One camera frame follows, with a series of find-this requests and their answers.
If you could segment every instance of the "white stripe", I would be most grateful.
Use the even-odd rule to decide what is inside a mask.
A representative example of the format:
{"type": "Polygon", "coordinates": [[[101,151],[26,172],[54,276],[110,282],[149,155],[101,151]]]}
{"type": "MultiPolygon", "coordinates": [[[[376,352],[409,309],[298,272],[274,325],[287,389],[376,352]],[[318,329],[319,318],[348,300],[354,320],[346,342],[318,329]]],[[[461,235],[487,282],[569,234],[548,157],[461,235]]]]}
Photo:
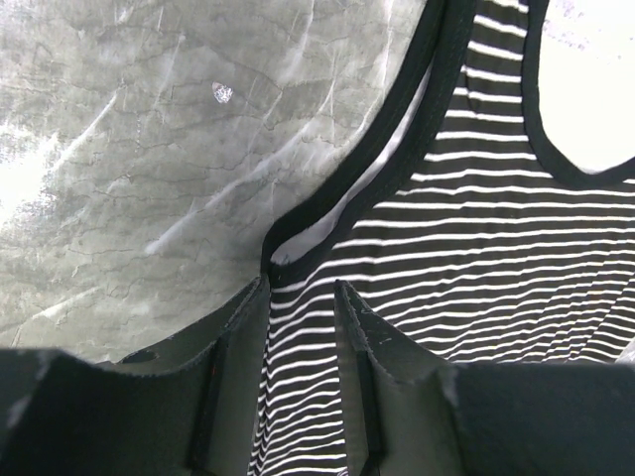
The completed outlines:
{"type": "Polygon", "coordinates": [[[454,95],[467,96],[469,99],[476,99],[486,102],[504,102],[507,104],[520,104],[522,98],[520,96],[507,96],[502,94],[485,94],[484,92],[468,91],[464,87],[457,86],[454,89],[454,95]]]}
{"type": "Polygon", "coordinates": [[[435,174],[433,176],[425,176],[423,174],[414,173],[410,176],[412,181],[431,181],[431,180],[451,180],[451,179],[463,179],[467,176],[482,176],[482,177],[530,177],[532,179],[549,179],[554,178],[546,172],[533,172],[533,171],[483,171],[479,169],[465,169],[460,172],[451,172],[448,174],[435,174]]]}
{"type": "MultiPolygon", "coordinates": [[[[428,162],[446,162],[446,161],[455,161],[459,159],[487,159],[493,161],[511,161],[511,160],[519,160],[519,161],[536,161],[536,156],[534,154],[528,154],[525,152],[511,152],[511,153],[502,153],[502,152],[486,152],[486,151],[464,151],[464,152],[445,152],[443,154],[434,154],[428,153],[426,155],[426,161],[428,162]]],[[[516,171],[494,171],[497,173],[504,172],[505,175],[512,175],[512,172],[516,171]]],[[[435,179],[439,176],[429,176],[431,179],[435,179]]]]}
{"type": "Polygon", "coordinates": [[[626,216],[531,216],[525,218],[446,218],[443,220],[430,220],[430,221],[394,221],[394,220],[359,220],[355,223],[353,229],[357,228],[396,228],[396,229],[413,229],[413,228],[432,228],[441,225],[453,225],[458,223],[464,223],[467,225],[474,224],[507,224],[507,225],[520,225],[524,223],[553,223],[555,221],[633,221],[632,217],[626,216]]]}
{"type": "Polygon", "coordinates": [[[290,385],[294,385],[294,384],[299,384],[299,383],[311,383],[313,380],[318,379],[320,377],[324,377],[328,374],[331,373],[337,373],[337,367],[335,368],[331,368],[331,369],[326,369],[326,370],[322,370],[319,372],[308,372],[304,375],[301,376],[297,376],[297,377],[291,377],[289,379],[278,379],[274,384],[272,385],[267,385],[267,390],[270,392],[275,391],[278,388],[282,388],[282,387],[288,387],[290,385]]]}
{"type": "Polygon", "coordinates": [[[491,18],[484,17],[482,15],[474,16],[474,23],[491,30],[496,30],[500,33],[510,33],[520,38],[525,38],[527,36],[527,30],[523,30],[516,25],[505,25],[504,23],[497,22],[496,20],[492,20],[491,18]]]}
{"type": "MultiPolygon", "coordinates": [[[[330,425],[330,427],[334,427],[334,426],[341,427],[341,424],[339,423],[339,421],[337,421],[335,424],[330,425]]],[[[316,428],[321,429],[320,426],[308,426],[305,429],[301,429],[299,433],[306,433],[310,429],[316,429],[316,428]]],[[[290,453],[295,453],[297,451],[315,451],[316,449],[333,446],[334,443],[331,442],[329,438],[333,438],[335,436],[341,435],[341,432],[342,430],[340,429],[338,431],[335,431],[335,432],[332,431],[331,433],[327,433],[327,434],[319,434],[319,435],[312,435],[312,436],[305,435],[305,436],[301,436],[299,438],[294,439],[291,443],[276,446],[275,448],[270,449],[267,452],[267,464],[272,465],[276,461],[280,461],[286,458],[290,453]],[[317,444],[315,446],[298,446],[298,444],[302,443],[303,441],[328,441],[328,443],[317,444]],[[287,451],[281,455],[274,456],[276,453],[280,453],[285,450],[291,450],[291,451],[287,451]]]]}
{"type": "Polygon", "coordinates": [[[321,382],[317,382],[315,385],[308,387],[306,389],[301,389],[295,392],[286,392],[282,395],[277,395],[275,397],[272,397],[271,400],[267,400],[267,407],[272,407],[277,402],[289,400],[289,399],[292,399],[293,397],[301,397],[303,395],[316,395],[317,394],[316,389],[318,389],[319,387],[322,387],[328,384],[338,384],[338,383],[339,383],[339,379],[326,379],[321,382]]]}
{"type": "MultiPolygon", "coordinates": [[[[264,371],[264,374],[267,376],[267,380],[273,380],[274,378],[276,378],[276,376],[278,374],[281,374],[283,372],[289,372],[291,370],[296,370],[296,369],[299,369],[301,367],[313,367],[313,366],[317,366],[317,365],[331,364],[335,360],[337,360],[337,356],[332,355],[332,356],[326,357],[324,359],[315,360],[315,362],[292,362],[290,364],[280,365],[280,366],[276,367],[274,370],[272,370],[271,372],[269,372],[269,366],[265,365],[263,367],[263,371],[264,371]]],[[[260,385],[263,386],[262,388],[265,388],[264,387],[265,384],[266,384],[266,382],[261,382],[260,383],[260,385]]]]}
{"type": "MultiPolygon", "coordinates": [[[[576,234],[587,234],[587,233],[601,233],[601,234],[627,234],[634,233],[635,228],[572,228],[568,230],[540,230],[541,235],[576,235],[576,234]]],[[[500,233],[474,233],[470,234],[469,237],[472,240],[494,240],[497,238],[520,238],[526,236],[536,236],[536,231],[518,231],[518,232],[500,232],[500,233]]],[[[400,245],[410,245],[414,243],[425,243],[427,241],[449,241],[449,240],[459,240],[463,241],[465,239],[465,235],[462,233],[440,233],[434,235],[424,235],[417,236],[413,238],[402,238],[402,239],[390,239],[390,240],[382,240],[376,238],[358,238],[348,241],[342,241],[338,243],[333,249],[341,249],[341,248],[350,248],[356,246],[400,246],[400,245]]]]}
{"type": "Polygon", "coordinates": [[[488,55],[489,57],[501,58],[511,61],[522,61],[523,55],[519,53],[513,53],[502,48],[490,47],[489,45],[483,45],[482,43],[470,40],[467,47],[473,52],[481,53],[482,55],[488,55]]]}
{"type": "Polygon", "coordinates": [[[628,191],[614,191],[614,190],[573,190],[566,188],[550,188],[546,186],[537,186],[537,187],[526,187],[519,185],[508,185],[508,186],[479,186],[479,185],[463,185],[452,188],[440,188],[440,187],[427,187],[427,188],[411,188],[409,190],[399,190],[397,195],[406,196],[412,195],[415,193],[439,193],[445,195],[456,196],[466,192],[476,192],[476,193],[552,193],[557,195],[567,195],[567,196],[614,196],[614,197],[625,197],[631,200],[635,200],[635,193],[631,193],[628,191]]]}
{"type": "Polygon", "coordinates": [[[521,124],[525,122],[525,119],[522,116],[501,116],[497,114],[481,114],[480,112],[474,111],[463,111],[460,109],[450,109],[445,117],[460,117],[466,119],[476,119],[479,121],[491,121],[491,122],[504,122],[504,123],[513,123],[513,124],[521,124]]]}
{"type": "Polygon", "coordinates": [[[611,360],[615,360],[615,359],[617,359],[617,357],[618,357],[618,355],[615,355],[615,354],[607,354],[607,353],[606,353],[606,352],[604,352],[603,350],[595,349],[595,348],[593,348],[593,347],[589,347],[588,345],[584,346],[583,351],[584,351],[584,352],[592,352],[592,353],[594,353],[594,354],[599,354],[599,355],[602,355],[602,356],[604,356],[604,357],[606,357],[606,358],[608,358],[608,359],[611,359],[611,360]]]}
{"type": "Polygon", "coordinates": [[[264,449],[266,450],[267,453],[271,453],[274,452],[272,449],[270,449],[272,446],[275,447],[281,443],[283,443],[284,441],[290,439],[292,436],[296,435],[296,434],[301,434],[306,432],[307,429],[309,428],[313,428],[313,429],[332,429],[333,427],[338,427],[341,426],[341,423],[339,423],[339,421],[326,421],[326,422],[314,422],[313,424],[309,425],[306,428],[298,428],[295,429],[291,432],[289,432],[288,434],[283,434],[280,436],[277,436],[276,438],[271,438],[269,441],[267,441],[267,445],[264,446],[264,449]]]}
{"type": "Polygon", "coordinates": [[[334,327],[305,327],[303,329],[298,329],[296,332],[286,336],[284,339],[276,342],[275,344],[271,344],[267,347],[269,352],[275,352],[279,347],[285,345],[286,343],[300,337],[302,335],[330,335],[331,338],[335,336],[335,328],[334,327]]]}
{"type": "Polygon", "coordinates": [[[328,343],[328,344],[302,344],[302,345],[297,345],[295,347],[291,347],[285,350],[281,350],[280,352],[276,353],[276,355],[272,355],[269,357],[269,365],[273,364],[274,362],[276,362],[278,359],[282,359],[283,357],[286,357],[287,355],[291,355],[291,354],[296,354],[298,352],[308,352],[308,351],[312,351],[312,350],[323,350],[323,349],[331,349],[331,348],[335,348],[335,342],[332,343],[328,343]]]}
{"type": "Polygon", "coordinates": [[[341,415],[341,410],[336,410],[335,412],[329,412],[328,408],[333,407],[336,401],[331,400],[327,404],[312,404],[312,405],[302,405],[299,410],[289,413],[287,416],[276,418],[275,420],[268,419],[267,420],[267,430],[269,431],[267,441],[275,440],[273,438],[274,434],[277,433],[287,433],[292,428],[302,424],[311,419],[319,418],[321,415],[341,415]],[[316,413],[309,413],[306,416],[300,417],[300,415],[304,412],[308,411],[317,411],[316,413]]]}
{"type": "MultiPolygon", "coordinates": [[[[580,217],[572,217],[571,220],[572,221],[580,221],[580,217]]],[[[292,292],[295,292],[295,291],[302,290],[300,296],[298,297],[298,298],[300,298],[301,296],[304,295],[304,293],[306,293],[308,290],[310,290],[310,289],[312,289],[312,288],[314,288],[316,286],[322,286],[324,284],[330,285],[330,284],[334,283],[335,278],[324,278],[324,279],[317,280],[315,282],[312,282],[312,280],[322,270],[327,269],[327,268],[336,268],[341,263],[348,263],[348,261],[346,261],[346,260],[331,260],[331,261],[324,262],[319,267],[317,267],[317,269],[315,271],[310,273],[304,280],[301,280],[301,281],[299,281],[297,283],[294,283],[294,284],[291,284],[291,285],[287,285],[287,286],[284,286],[284,287],[281,287],[281,288],[274,288],[274,289],[272,289],[272,293],[284,294],[284,293],[292,293],[292,292]]],[[[489,262],[489,264],[491,264],[491,265],[495,265],[496,263],[498,263],[498,262],[489,262]]],[[[396,277],[397,278],[403,278],[403,277],[407,277],[407,276],[419,276],[420,274],[421,274],[421,271],[414,270],[414,271],[409,271],[409,272],[403,272],[401,274],[398,274],[398,276],[396,276],[396,277]]],[[[393,278],[393,275],[395,275],[395,274],[384,274],[383,277],[386,277],[386,279],[391,279],[391,278],[393,278]]],[[[370,276],[366,277],[366,275],[347,275],[347,276],[340,276],[339,278],[342,279],[343,281],[344,280],[352,281],[354,279],[359,279],[360,276],[364,276],[365,277],[364,280],[360,280],[360,281],[367,281],[367,282],[379,282],[379,281],[382,281],[382,277],[370,277],[370,276]]]]}
{"type": "MultiPolygon", "coordinates": [[[[589,255],[593,255],[593,254],[606,254],[608,256],[610,256],[610,252],[593,252],[593,251],[588,251],[585,253],[580,253],[577,255],[570,255],[570,257],[575,257],[575,258],[581,258],[583,256],[589,256],[589,255]]],[[[635,254],[635,250],[628,250],[628,251],[624,251],[624,253],[627,254],[635,254]]],[[[464,265],[448,265],[448,266],[437,266],[437,267],[428,267],[425,270],[410,270],[410,271],[404,271],[404,272],[396,272],[396,273],[384,273],[380,276],[369,276],[369,275],[344,275],[344,276],[339,276],[338,278],[324,278],[321,280],[317,280],[313,283],[311,283],[309,286],[307,286],[306,290],[303,291],[296,299],[294,299],[291,302],[285,302],[285,303],[279,303],[278,306],[280,308],[292,308],[295,304],[297,304],[305,295],[305,292],[308,292],[314,288],[317,288],[321,285],[324,284],[331,284],[334,283],[335,279],[341,279],[343,281],[349,281],[351,283],[354,282],[381,282],[381,281],[389,281],[390,279],[399,279],[399,278],[404,278],[404,277],[424,277],[426,275],[433,275],[435,273],[439,273],[439,274],[445,274],[449,271],[463,271],[463,270],[469,270],[470,268],[477,268],[477,267],[488,267],[488,266],[496,266],[497,264],[500,266],[503,265],[508,265],[508,264],[524,264],[527,263],[529,261],[536,261],[536,262],[540,262],[546,259],[553,259],[554,257],[559,257],[560,255],[540,255],[540,256],[533,256],[533,257],[523,257],[523,258],[507,258],[507,259],[502,259],[502,260],[481,260],[481,261],[474,261],[471,263],[467,263],[464,265]]],[[[618,264],[618,265],[626,265],[628,266],[630,264],[630,262],[627,261],[598,261],[598,262],[585,262],[585,263],[577,263],[577,264],[573,264],[573,265],[568,265],[567,267],[563,267],[563,266],[559,266],[556,267],[556,269],[574,269],[577,267],[588,267],[588,266],[598,266],[598,267],[602,267],[608,264],[618,264]]],[[[547,271],[546,269],[543,268],[538,268],[539,271],[547,271]]],[[[524,268],[522,272],[518,272],[518,271],[507,271],[507,272],[491,272],[490,274],[479,274],[479,275],[469,275],[470,277],[475,276],[475,279],[478,278],[484,278],[484,277],[489,277],[491,274],[496,273],[499,274],[500,276],[519,276],[522,273],[531,273],[532,268],[524,268]]],[[[629,272],[621,272],[621,271],[614,271],[611,272],[611,274],[624,274],[624,275],[629,275],[629,272]]],[[[452,279],[440,279],[440,280],[432,280],[432,281],[419,281],[416,282],[412,285],[407,286],[406,288],[408,288],[409,290],[412,289],[416,289],[416,288],[425,288],[425,287],[438,287],[440,285],[450,285],[450,284],[454,284],[458,281],[462,281],[462,280],[466,280],[467,277],[465,276],[457,276],[456,278],[452,278],[452,279]]],[[[389,294],[393,294],[393,293],[399,293],[402,291],[406,291],[403,288],[399,288],[396,290],[391,290],[390,293],[387,292],[387,290],[383,290],[380,294],[381,296],[387,296],[389,294]]],[[[454,293],[456,292],[455,289],[451,289],[451,290],[447,290],[445,291],[443,294],[439,294],[438,292],[436,293],[432,293],[431,295],[428,295],[427,298],[439,298],[441,296],[444,296],[445,294],[448,293],[454,293]]],[[[361,296],[364,298],[368,298],[368,293],[363,293],[361,294],[361,296]]],[[[322,296],[318,296],[318,297],[312,297],[311,299],[309,299],[307,302],[301,304],[300,306],[298,306],[297,308],[295,308],[291,313],[286,314],[284,317],[279,317],[279,321],[280,322],[286,322],[289,321],[290,319],[293,319],[293,317],[295,317],[298,313],[304,311],[305,309],[307,309],[314,301],[322,299],[322,296]]]]}
{"type": "Polygon", "coordinates": [[[507,134],[488,134],[485,132],[476,131],[440,131],[437,134],[437,140],[442,141],[445,139],[477,139],[480,141],[493,141],[493,142],[528,142],[525,134],[520,135],[507,135],[507,134]]]}
{"type": "Polygon", "coordinates": [[[498,72],[476,69],[475,67],[466,66],[465,64],[460,68],[460,71],[467,77],[474,77],[476,79],[486,79],[488,81],[494,82],[511,82],[520,84],[521,76],[515,74],[500,74],[498,72]]]}
{"type": "Polygon", "coordinates": [[[269,403],[269,401],[267,401],[267,404],[266,404],[267,409],[270,410],[270,412],[267,412],[267,419],[273,420],[275,419],[275,416],[277,414],[298,409],[302,407],[303,405],[305,405],[307,402],[310,402],[311,400],[315,400],[315,399],[324,399],[324,400],[329,399],[329,400],[335,400],[336,402],[339,403],[340,401],[339,391],[336,391],[336,392],[320,391],[320,392],[314,392],[314,393],[309,392],[301,400],[295,400],[291,404],[281,405],[281,406],[275,407],[274,409],[271,408],[271,404],[269,403]]]}
{"type": "MultiPolygon", "coordinates": [[[[306,459],[334,460],[334,459],[344,459],[345,457],[346,455],[342,453],[342,454],[329,454],[328,456],[325,456],[325,457],[316,457],[316,456],[308,457],[307,456],[306,459]]],[[[276,471],[276,473],[273,476],[287,476],[288,474],[307,476],[308,474],[313,474],[313,473],[330,474],[334,476],[338,472],[341,472],[342,469],[344,468],[329,469],[329,468],[324,468],[322,466],[295,466],[292,469],[286,469],[284,471],[276,471]]],[[[265,470],[265,472],[263,472],[260,476],[266,476],[268,471],[269,471],[268,469],[265,470]]]]}
{"type": "MultiPolygon", "coordinates": [[[[357,264],[371,264],[371,265],[383,265],[383,264],[387,264],[387,263],[396,263],[396,262],[401,262],[401,261],[409,261],[412,262],[413,260],[427,260],[427,259],[431,259],[431,258],[440,258],[440,257],[446,257],[446,256],[457,256],[457,257],[469,257],[469,256],[474,256],[477,258],[481,258],[478,261],[472,261],[469,263],[463,263],[463,264],[456,264],[456,265],[444,265],[444,266],[437,266],[437,267],[430,267],[430,266],[426,266],[426,268],[424,270],[410,270],[408,272],[402,272],[402,274],[397,274],[397,273],[381,273],[381,276],[376,276],[376,280],[373,280],[373,282],[379,282],[382,281],[380,278],[383,276],[392,276],[392,275],[398,275],[397,278],[402,278],[407,276],[407,273],[416,273],[414,275],[408,275],[410,277],[413,276],[418,276],[418,277],[422,277],[424,275],[431,275],[434,273],[441,273],[444,274],[448,271],[464,271],[464,270],[468,270],[470,268],[479,268],[479,267],[490,267],[490,266],[496,266],[497,264],[500,265],[499,268],[502,268],[503,265],[512,265],[512,264],[518,264],[518,263],[527,263],[527,262],[531,262],[531,261],[540,261],[543,259],[567,259],[567,258],[581,258],[583,256],[594,256],[594,255],[599,255],[599,256],[605,256],[605,257],[609,257],[609,256],[615,256],[615,255],[619,255],[619,254],[627,254],[627,255],[631,255],[631,254],[635,254],[635,247],[629,247],[626,249],[611,249],[611,251],[603,251],[603,250],[591,250],[591,251],[586,251],[584,253],[581,254],[541,254],[541,255],[534,255],[534,256],[524,256],[522,258],[504,258],[501,259],[500,256],[498,255],[502,255],[502,256],[506,256],[507,254],[514,252],[514,251],[527,251],[527,250],[534,250],[534,249],[541,249],[541,248],[547,248],[547,251],[553,251],[555,248],[570,248],[572,246],[584,246],[584,247],[590,247],[592,245],[612,245],[612,246],[617,246],[617,245],[632,245],[635,244],[635,239],[626,239],[626,240],[594,240],[594,241],[569,241],[569,242],[564,242],[564,243],[551,243],[551,242],[536,242],[536,243],[530,243],[527,245],[514,245],[514,246],[491,246],[491,247],[481,247],[481,248],[470,248],[467,250],[443,250],[443,251],[426,251],[426,252],[411,252],[411,253],[396,253],[396,254],[391,254],[391,255],[387,255],[387,256],[381,256],[381,257],[372,257],[372,256],[362,256],[362,257],[357,257],[357,258],[342,258],[339,260],[331,260],[328,262],[325,262],[322,265],[322,269],[327,269],[327,268],[337,268],[339,266],[347,266],[347,265],[357,265],[357,264]],[[494,254],[495,256],[487,256],[488,259],[486,258],[487,254],[494,254]]],[[[558,265],[558,269],[563,269],[563,267],[561,265],[558,265]]],[[[500,276],[508,276],[508,273],[511,273],[510,271],[504,271],[504,272],[492,272],[492,273],[503,273],[500,276]]],[[[329,281],[326,284],[331,284],[334,283],[334,281],[329,281]]],[[[440,284],[440,282],[431,282],[430,285],[438,285],[440,284]]],[[[309,285],[310,289],[312,289],[314,287],[313,283],[311,283],[309,285]]],[[[271,303],[271,308],[278,310],[278,309],[285,309],[285,308],[289,308],[292,307],[295,303],[297,303],[297,301],[300,299],[300,297],[297,297],[296,299],[294,299],[293,301],[286,301],[286,302],[278,302],[278,300],[276,299],[276,301],[272,301],[271,303]]],[[[312,299],[312,302],[318,301],[318,300],[322,300],[322,297],[314,297],[312,299]]]]}
{"type": "MultiPolygon", "coordinates": [[[[590,310],[585,310],[585,311],[581,311],[581,312],[575,312],[575,314],[589,314],[591,313],[590,310]]],[[[563,317],[569,317],[571,313],[567,313],[567,314],[557,314],[553,316],[553,319],[562,319],[563,317]]],[[[480,337],[480,338],[474,338],[474,339],[465,339],[464,341],[460,341],[459,339],[461,339],[462,337],[466,337],[467,335],[472,335],[472,336],[477,336],[479,333],[482,332],[487,332],[490,329],[479,329],[477,332],[465,332],[463,334],[461,334],[460,336],[456,337],[456,343],[450,347],[449,349],[444,349],[443,351],[437,351],[436,353],[441,356],[444,357],[446,359],[453,359],[459,355],[468,355],[468,354],[474,354],[477,352],[480,352],[482,350],[484,350],[486,347],[492,346],[493,349],[491,350],[501,350],[505,347],[511,347],[514,345],[517,345],[519,343],[524,343],[525,345],[529,344],[529,342],[532,342],[534,340],[543,340],[545,339],[546,336],[551,336],[552,338],[556,337],[556,335],[558,335],[558,333],[569,333],[572,330],[581,330],[578,328],[572,328],[574,327],[577,323],[589,323],[589,322],[594,322],[594,321],[601,321],[601,317],[592,317],[589,319],[575,319],[572,318],[571,320],[565,321],[565,322],[560,322],[559,320],[556,321],[550,321],[550,322],[542,322],[540,319],[526,319],[523,320],[521,322],[514,322],[512,325],[510,326],[497,326],[497,327],[493,327],[491,330],[494,329],[505,329],[506,331],[502,332],[500,335],[494,337],[494,336],[488,336],[488,337],[480,337]],[[535,327],[530,327],[529,329],[518,329],[518,330],[511,330],[514,327],[519,327],[522,325],[529,325],[529,324],[533,324],[535,325],[535,327]],[[541,331],[544,331],[546,329],[549,328],[553,328],[555,327],[556,329],[558,329],[558,332],[555,332],[553,334],[545,334],[542,333],[541,331]],[[518,337],[521,335],[528,335],[528,334],[536,334],[538,333],[538,335],[534,335],[533,337],[529,337],[527,339],[516,339],[513,341],[509,341],[508,339],[514,338],[514,337],[518,337]],[[475,344],[477,342],[482,342],[483,344],[485,344],[482,347],[474,347],[474,348],[469,348],[469,349],[465,349],[465,348],[461,348],[463,345],[465,344],[475,344]]],[[[417,342],[420,344],[428,344],[431,342],[438,342],[437,340],[433,340],[432,338],[421,338],[421,339],[417,339],[417,342]]],[[[525,347],[524,350],[531,350],[533,347],[527,348],[525,347]]]]}
{"type": "Polygon", "coordinates": [[[535,202],[535,203],[519,203],[514,201],[465,201],[463,203],[417,203],[408,201],[384,201],[375,205],[375,208],[389,208],[396,210],[461,210],[464,208],[513,208],[517,210],[525,210],[530,208],[563,208],[563,209],[635,209],[635,204],[623,203],[558,203],[558,202],[535,202]]]}
{"type": "MultiPolygon", "coordinates": [[[[283,325],[282,327],[280,327],[276,332],[271,332],[271,337],[272,338],[276,338],[279,335],[284,334],[285,332],[287,332],[292,327],[295,327],[295,326],[300,325],[300,324],[304,325],[305,321],[311,319],[313,317],[312,314],[314,314],[314,313],[315,313],[315,311],[311,310],[309,312],[306,312],[301,318],[296,319],[296,320],[291,320],[291,321],[289,321],[286,316],[279,317],[279,319],[278,319],[279,321],[287,322],[287,323],[285,325],[283,325]]],[[[328,313],[330,314],[331,317],[333,317],[333,311],[332,310],[330,310],[328,313]]]]}
{"type": "MultiPolygon", "coordinates": [[[[549,281],[553,281],[554,279],[535,279],[535,280],[528,280],[525,282],[525,284],[538,284],[538,283],[549,283],[549,281]]],[[[615,284],[617,286],[622,285],[623,283],[620,282],[609,282],[611,284],[615,284]]],[[[484,288],[484,289],[488,289],[488,288],[496,288],[496,289],[513,289],[512,286],[507,286],[506,288],[501,287],[488,287],[488,286],[481,286],[480,288],[484,288]]],[[[553,292],[557,292],[559,289],[564,289],[567,287],[549,287],[549,288],[538,288],[536,290],[533,290],[533,292],[531,294],[539,294],[539,293],[553,293],[553,292]]],[[[578,286],[578,287],[573,287],[574,289],[576,288],[588,288],[588,286],[578,286]]],[[[589,291],[590,294],[601,294],[601,293],[605,293],[607,295],[618,295],[619,296],[619,292],[618,291],[598,291],[598,292],[591,292],[589,291]]],[[[397,320],[397,319],[403,319],[404,317],[411,315],[411,314],[416,314],[417,312],[421,312],[422,310],[426,310],[428,304],[424,304],[424,305],[420,305],[417,307],[410,307],[409,309],[406,309],[402,312],[396,313],[396,314],[390,314],[390,315],[386,315],[385,318],[388,321],[393,321],[393,320],[397,320]]],[[[443,310],[441,312],[437,312],[436,314],[427,314],[425,316],[416,316],[416,317],[410,317],[408,319],[404,319],[404,320],[400,320],[399,321],[399,326],[406,326],[406,325],[412,325],[412,324],[423,324],[423,323],[427,323],[430,322],[432,320],[438,319],[440,317],[455,317],[455,318],[477,318],[479,315],[486,315],[488,312],[490,312],[491,309],[485,309],[483,311],[479,311],[479,312],[450,312],[448,310],[443,310]]],[[[524,310],[522,312],[519,311],[519,314],[525,314],[525,313],[531,313],[535,311],[534,309],[527,309],[524,310]]],[[[409,332],[409,335],[417,335],[417,334],[421,334],[421,333],[425,333],[427,330],[425,328],[421,328],[419,330],[413,330],[411,332],[409,332]]]]}
{"type": "Polygon", "coordinates": [[[489,0],[489,1],[501,7],[515,8],[521,13],[529,12],[529,7],[527,5],[523,5],[522,3],[520,3],[519,0],[489,0]]]}
{"type": "MultiPolygon", "coordinates": [[[[339,441],[334,441],[332,444],[335,445],[336,443],[343,443],[344,440],[339,440],[339,441]]],[[[312,454],[301,454],[299,456],[292,456],[292,457],[288,457],[282,461],[280,461],[277,464],[271,465],[269,466],[269,464],[267,464],[266,468],[263,469],[263,476],[265,476],[266,474],[268,474],[270,471],[273,471],[277,468],[279,468],[280,466],[284,466],[285,464],[294,462],[294,461],[328,461],[328,460],[334,460],[334,459],[340,459],[345,457],[345,454],[336,454],[336,453],[325,453],[325,454],[321,454],[319,456],[314,456],[312,454]]],[[[319,467],[319,468],[312,468],[312,467],[303,467],[303,468],[299,468],[299,467],[294,467],[293,469],[289,469],[287,471],[276,471],[275,476],[282,476],[285,474],[300,474],[300,475],[307,475],[310,474],[311,472],[319,472],[319,473],[332,473],[332,470],[327,470],[323,467],[319,467]]]]}

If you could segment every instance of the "black neckline binding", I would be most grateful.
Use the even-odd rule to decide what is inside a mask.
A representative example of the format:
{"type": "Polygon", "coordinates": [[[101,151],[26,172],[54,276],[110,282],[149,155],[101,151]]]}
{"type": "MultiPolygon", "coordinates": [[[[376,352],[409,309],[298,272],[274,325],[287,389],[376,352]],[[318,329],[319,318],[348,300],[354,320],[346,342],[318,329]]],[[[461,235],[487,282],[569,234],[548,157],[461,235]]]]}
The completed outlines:
{"type": "Polygon", "coordinates": [[[471,36],[475,7],[474,0],[452,0],[449,5],[445,0],[428,1],[397,80],[360,144],[311,198],[277,220],[267,233],[261,270],[269,275],[272,286],[283,287],[304,279],[367,209],[397,191],[420,165],[449,106],[471,36]],[[331,210],[377,158],[412,102],[433,54],[435,62],[420,106],[377,177],[350,200],[334,229],[306,255],[288,265],[271,263],[279,246],[331,210]]]}
{"type": "Polygon", "coordinates": [[[600,174],[588,174],[567,159],[545,133],[540,114],[538,71],[543,25],[548,6],[548,0],[529,0],[529,27],[525,39],[521,86],[525,130],[530,146],[543,169],[565,186],[578,189],[597,188],[631,179],[635,176],[635,158],[600,174]]]}
{"type": "Polygon", "coordinates": [[[309,199],[273,224],[263,243],[262,272],[268,271],[271,257],[280,246],[315,224],[339,203],[386,147],[432,61],[445,1],[429,0],[426,4],[395,82],[361,141],[309,199]]]}

